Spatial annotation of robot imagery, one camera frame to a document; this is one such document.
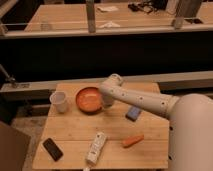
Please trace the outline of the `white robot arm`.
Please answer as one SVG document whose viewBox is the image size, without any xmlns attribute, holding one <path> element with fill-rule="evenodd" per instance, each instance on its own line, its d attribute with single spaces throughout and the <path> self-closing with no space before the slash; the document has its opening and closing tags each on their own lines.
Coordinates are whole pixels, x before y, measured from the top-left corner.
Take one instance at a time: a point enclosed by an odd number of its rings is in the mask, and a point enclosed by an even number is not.
<svg viewBox="0 0 213 171">
<path fill-rule="evenodd" d="M 103 105 L 119 100 L 169 120 L 168 171 L 213 171 L 213 99 L 136 91 L 122 84 L 118 74 L 100 84 Z"/>
</svg>

